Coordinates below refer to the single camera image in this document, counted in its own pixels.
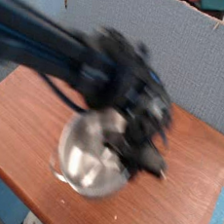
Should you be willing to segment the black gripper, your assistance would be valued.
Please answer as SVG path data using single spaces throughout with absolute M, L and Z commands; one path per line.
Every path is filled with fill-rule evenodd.
M 148 171 L 162 177 L 167 163 L 153 139 L 159 135 L 165 146 L 166 130 L 172 120 L 171 100 L 162 80 L 152 69 L 134 69 L 123 87 L 128 89 L 118 100 L 118 112 L 126 120 L 122 132 L 105 131 L 104 145 L 120 159 L 131 177 Z

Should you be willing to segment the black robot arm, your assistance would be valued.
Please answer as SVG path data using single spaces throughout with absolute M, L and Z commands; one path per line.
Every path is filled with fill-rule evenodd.
M 0 62 L 34 70 L 79 114 L 109 109 L 123 116 L 125 129 L 104 129 L 102 144 L 132 176 L 141 170 L 161 178 L 167 163 L 153 138 L 167 139 L 172 106 L 148 54 L 112 27 L 69 32 L 20 0 L 0 0 Z

